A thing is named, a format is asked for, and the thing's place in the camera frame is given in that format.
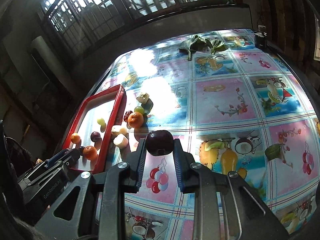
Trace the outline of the large orange mandarin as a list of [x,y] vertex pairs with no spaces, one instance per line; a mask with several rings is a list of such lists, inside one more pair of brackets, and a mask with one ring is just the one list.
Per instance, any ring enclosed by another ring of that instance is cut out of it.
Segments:
[[82,152],[83,156],[90,161],[94,161],[98,158],[97,149],[94,146],[86,146]]

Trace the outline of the dark purple plum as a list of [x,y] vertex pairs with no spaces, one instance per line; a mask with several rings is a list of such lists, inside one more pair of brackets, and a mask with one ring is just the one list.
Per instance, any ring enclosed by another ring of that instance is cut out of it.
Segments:
[[174,149],[174,139],[166,130],[153,131],[146,136],[145,147],[153,156],[167,155]]

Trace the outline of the red dried jujube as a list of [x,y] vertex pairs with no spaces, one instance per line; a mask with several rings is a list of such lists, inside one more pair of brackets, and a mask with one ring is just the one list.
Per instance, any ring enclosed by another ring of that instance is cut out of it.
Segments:
[[123,116],[123,120],[124,120],[125,122],[128,122],[128,118],[129,118],[129,116],[130,116],[132,113],[133,113],[133,111],[127,111],[127,112],[125,112],[125,114],[124,114],[124,116]]

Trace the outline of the red rimmed white tray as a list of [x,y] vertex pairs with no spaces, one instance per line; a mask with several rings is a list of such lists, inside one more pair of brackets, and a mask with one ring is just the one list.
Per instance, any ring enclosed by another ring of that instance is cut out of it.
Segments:
[[[72,133],[78,133],[81,137],[79,145],[84,147],[94,146],[97,149],[98,158],[90,161],[84,156],[80,156],[76,164],[70,167],[71,170],[77,172],[89,171],[92,173],[104,171],[108,147],[111,142],[111,128],[116,124],[117,114],[120,110],[124,94],[124,87],[116,85],[92,95],[82,102],[62,148],[76,148],[77,144],[71,142],[70,136]],[[97,120],[100,118],[105,120],[103,126],[97,123]],[[99,132],[101,139],[97,142],[92,142],[90,139],[92,132]]]

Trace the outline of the fruit patterned tablecloth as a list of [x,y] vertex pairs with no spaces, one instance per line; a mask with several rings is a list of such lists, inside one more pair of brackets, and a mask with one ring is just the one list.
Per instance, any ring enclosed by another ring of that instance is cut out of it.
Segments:
[[[168,130],[213,172],[237,172],[290,237],[319,239],[319,110],[277,55],[254,45],[249,29],[200,33],[229,48],[191,61],[178,47],[189,35],[128,51],[97,87],[125,89],[125,111],[141,106],[145,123],[129,129],[134,151],[149,131]],[[148,93],[142,105],[139,93]]]

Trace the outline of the small dark box on table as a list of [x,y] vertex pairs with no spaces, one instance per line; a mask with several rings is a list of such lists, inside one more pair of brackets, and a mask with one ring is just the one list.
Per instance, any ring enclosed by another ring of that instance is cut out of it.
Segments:
[[254,44],[260,50],[267,49],[267,35],[264,25],[258,25],[258,30],[254,32]]

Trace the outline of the dark grape in tray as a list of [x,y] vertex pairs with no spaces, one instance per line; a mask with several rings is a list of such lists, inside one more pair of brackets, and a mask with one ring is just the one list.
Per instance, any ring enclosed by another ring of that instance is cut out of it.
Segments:
[[92,132],[90,135],[90,139],[92,142],[97,142],[101,139],[101,135],[99,132]]

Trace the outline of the yellow green grape in tray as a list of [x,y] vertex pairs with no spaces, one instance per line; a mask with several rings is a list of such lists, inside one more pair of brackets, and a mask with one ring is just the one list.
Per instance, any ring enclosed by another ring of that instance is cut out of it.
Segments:
[[105,124],[105,120],[103,118],[100,118],[97,120],[97,123],[100,125],[100,126],[103,126]]

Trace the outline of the green leafy vegetable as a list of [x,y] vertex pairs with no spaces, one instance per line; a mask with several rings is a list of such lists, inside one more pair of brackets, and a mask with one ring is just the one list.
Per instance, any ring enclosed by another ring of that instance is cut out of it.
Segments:
[[197,51],[207,50],[211,55],[215,55],[217,52],[225,51],[229,48],[225,42],[217,37],[208,39],[199,35],[193,35],[192,37],[184,40],[180,43],[178,50],[180,53],[187,55],[187,60],[191,61],[193,55]]

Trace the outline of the small orange in tray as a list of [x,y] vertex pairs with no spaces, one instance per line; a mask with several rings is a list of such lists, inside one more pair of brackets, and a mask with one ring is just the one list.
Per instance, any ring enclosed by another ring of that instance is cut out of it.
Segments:
[[81,141],[81,137],[78,133],[72,133],[70,139],[73,144],[78,144]]

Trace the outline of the walnut shaped pastry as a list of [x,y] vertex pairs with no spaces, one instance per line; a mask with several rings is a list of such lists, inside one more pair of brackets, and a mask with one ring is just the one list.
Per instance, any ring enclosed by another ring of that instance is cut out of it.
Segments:
[[149,94],[148,93],[139,93],[136,96],[136,100],[141,103],[142,105],[145,105],[147,101],[149,100]]

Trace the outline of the barred window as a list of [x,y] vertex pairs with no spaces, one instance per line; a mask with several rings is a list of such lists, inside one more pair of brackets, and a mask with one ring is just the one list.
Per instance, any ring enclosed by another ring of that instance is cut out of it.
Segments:
[[233,0],[43,0],[39,17],[54,46],[77,58],[139,18],[203,1],[229,4]]

